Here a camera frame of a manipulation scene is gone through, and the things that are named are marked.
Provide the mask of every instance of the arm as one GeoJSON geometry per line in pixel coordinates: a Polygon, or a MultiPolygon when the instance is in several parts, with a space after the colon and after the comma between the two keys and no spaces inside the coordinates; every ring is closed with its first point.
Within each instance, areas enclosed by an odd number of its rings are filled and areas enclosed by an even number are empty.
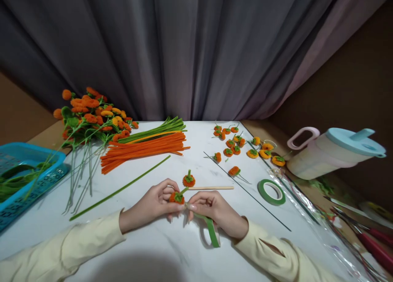
{"type": "Polygon", "coordinates": [[[0,281],[59,281],[89,259],[123,242],[123,234],[184,206],[168,203],[179,191],[169,179],[153,186],[132,208],[86,224],[76,224],[31,248],[0,261],[0,281]]]}
{"type": "Polygon", "coordinates": [[[235,247],[281,282],[340,282],[338,277],[312,262],[289,241],[271,236],[267,231],[241,217],[219,192],[198,192],[188,208],[212,218],[235,240],[235,247]]]}

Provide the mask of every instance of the cream sleeve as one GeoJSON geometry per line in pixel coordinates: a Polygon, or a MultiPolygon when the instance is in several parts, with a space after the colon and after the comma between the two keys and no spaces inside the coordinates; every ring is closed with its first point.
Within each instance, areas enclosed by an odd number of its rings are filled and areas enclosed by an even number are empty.
{"type": "Polygon", "coordinates": [[[280,282],[344,282],[310,260],[290,241],[277,239],[250,221],[247,235],[235,247],[280,282]]]}
{"type": "Polygon", "coordinates": [[[120,211],[74,225],[55,237],[0,261],[0,281],[62,281],[79,266],[125,240],[120,211]]]}

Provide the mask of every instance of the blue lid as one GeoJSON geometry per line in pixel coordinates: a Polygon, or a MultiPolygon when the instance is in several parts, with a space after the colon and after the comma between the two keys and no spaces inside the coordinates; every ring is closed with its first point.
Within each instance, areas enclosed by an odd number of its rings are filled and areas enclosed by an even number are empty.
{"type": "Polygon", "coordinates": [[[333,143],[354,153],[384,158],[386,157],[385,148],[368,138],[374,132],[374,130],[369,128],[365,128],[359,132],[352,132],[334,127],[327,130],[326,136],[333,143]]]}

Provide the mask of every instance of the blue basket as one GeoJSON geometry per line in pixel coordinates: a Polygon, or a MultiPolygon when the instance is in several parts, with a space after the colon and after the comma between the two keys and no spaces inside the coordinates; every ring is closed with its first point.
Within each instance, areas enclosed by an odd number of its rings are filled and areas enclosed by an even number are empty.
{"type": "MultiPolygon", "coordinates": [[[[27,143],[9,143],[0,146],[0,174],[20,164],[37,166],[37,164],[45,162],[48,156],[53,153],[53,150],[27,143]]],[[[51,160],[56,163],[42,172],[38,180],[31,181],[3,203],[0,203],[0,232],[67,174],[68,167],[63,164],[65,156],[64,153],[57,152],[51,160]],[[25,196],[34,182],[33,190],[25,200],[25,196]]]]}

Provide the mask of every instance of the white table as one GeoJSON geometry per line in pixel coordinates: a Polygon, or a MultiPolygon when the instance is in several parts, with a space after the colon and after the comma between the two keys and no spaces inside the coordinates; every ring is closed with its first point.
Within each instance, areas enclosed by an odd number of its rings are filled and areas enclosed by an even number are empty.
{"type": "MultiPolygon", "coordinates": [[[[141,122],[138,130],[145,131],[157,127],[162,122],[141,122]]],[[[222,127],[237,122],[217,122],[222,127]]],[[[228,171],[238,166],[241,174],[252,185],[237,180],[251,195],[261,202],[272,214],[280,219],[291,231],[279,223],[246,191],[225,174],[212,160],[204,159],[204,151],[209,155],[221,152],[226,148],[225,141],[212,138],[214,122],[186,122],[187,130],[185,146],[190,150],[183,152],[184,156],[172,155],[170,159],[154,171],[135,182],[129,188],[82,215],[74,222],[86,222],[107,215],[123,207],[134,205],[152,185],[165,178],[170,178],[182,187],[182,178],[188,169],[199,186],[234,186],[234,190],[222,190],[220,193],[228,203],[240,214],[247,216],[253,222],[269,230],[277,237],[290,239],[313,260],[323,264],[332,272],[350,281],[350,276],[331,252],[328,246],[321,243],[307,222],[291,201],[287,198],[284,205],[268,204],[259,195],[257,183],[262,179],[272,179],[267,172],[267,166],[262,159],[250,159],[246,151],[251,147],[246,144],[240,155],[233,155],[228,162],[220,166],[228,171]]],[[[246,140],[251,140],[251,134],[242,126],[246,140]]],[[[79,211],[89,207],[113,191],[119,189],[143,172],[156,165],[167,155],[157,155],[128,161],[107,175],[102,175],[100,169],[93,178],[93,197],[87,194],[79,211]]],[[[88,168],[83,178],[87,179],[88,168]]],[[[70,180],[61,182],[57,188],[37,202],[18,221],[12,224],[0,235],[0,259],[19,250],[32,246],[68,227],[70,214],[61,215],[69,196],[70,180]]],[[[187,191],[188,200],[195,191],[187,191]]],[[[230,239],[221,231],[221,248],[212,248],[203,241],[207,232],[206,225],[199,219],[187,224],[185,214],[174,217],[170,224],[165,217],[127,234],[127,240],[108,252],[88,261],[69,281],[273,281],[268,274],[245,259],[231,244],[230,239]]],[[[352,262],[354,257],[346,256],[352,262]]]]}

